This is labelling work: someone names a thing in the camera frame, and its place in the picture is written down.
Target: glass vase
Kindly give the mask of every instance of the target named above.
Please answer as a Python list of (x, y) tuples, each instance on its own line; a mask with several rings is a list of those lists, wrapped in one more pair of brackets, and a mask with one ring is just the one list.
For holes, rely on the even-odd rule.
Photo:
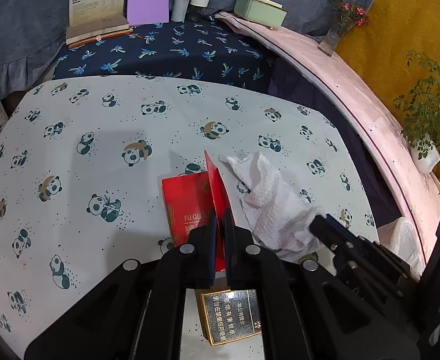
[(318, 45), (318, 49), (328, 56), (332, 56), (341, 38), (355, 25), (353, 20), (339, 22), (336, 20), (330, 27), (327, 35)]

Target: red envelope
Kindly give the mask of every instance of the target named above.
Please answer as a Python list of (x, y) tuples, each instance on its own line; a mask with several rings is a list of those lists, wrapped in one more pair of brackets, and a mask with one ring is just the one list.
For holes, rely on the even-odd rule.
[(225, 269), (224, 240), (220, 228), (230, 201), (220, 171), (205, 150), (206, 172), (162, 180), (163, 198), (171, 237), (175, 246), (186, 243), (190, 231), (208, 224), (214, 208), (218, 219), (215, 271)]

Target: panda print tablecloth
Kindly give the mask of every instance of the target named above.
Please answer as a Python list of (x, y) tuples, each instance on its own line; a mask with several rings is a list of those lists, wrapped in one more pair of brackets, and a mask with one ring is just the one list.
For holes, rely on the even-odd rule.
[(171, 247), (161, 180), (204, 170), (205, 149), (238, 225), (248, 190), (217, 159), (261, 151), (300, 197), (378, 239), (345, 145), (317, 111), (184, 79), (48, 81), (0, 135), (0, 334), (20, 357), (124, 260)]

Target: crumpled paper towel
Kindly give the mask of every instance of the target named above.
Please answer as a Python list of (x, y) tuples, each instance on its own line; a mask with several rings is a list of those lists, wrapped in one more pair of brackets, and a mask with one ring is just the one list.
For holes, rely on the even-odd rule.
[(281, 249), (281, 258), (297, 262), (299, 257), (319, 249), (319, 240), (308, 226), (324, 210), (300, 198), (261, 152), (240, 160), (220, 157), (251, 190), (240, 197), (253, 235), (267, 248)]

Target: pink bed frame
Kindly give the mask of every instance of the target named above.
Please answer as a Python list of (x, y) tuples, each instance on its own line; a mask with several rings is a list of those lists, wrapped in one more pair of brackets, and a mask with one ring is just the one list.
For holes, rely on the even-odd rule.
[(417, 170), (402, 128), (389, 110), (338, 54), (326, 56), (315, 40), (283, 27), (270, 30), (226, 12), (216, 18), (283, 57), (335, 104), (362, 138), (401, 214), (412, 222), (426, 263), (440, 220), (440, 183), (433, 173)]

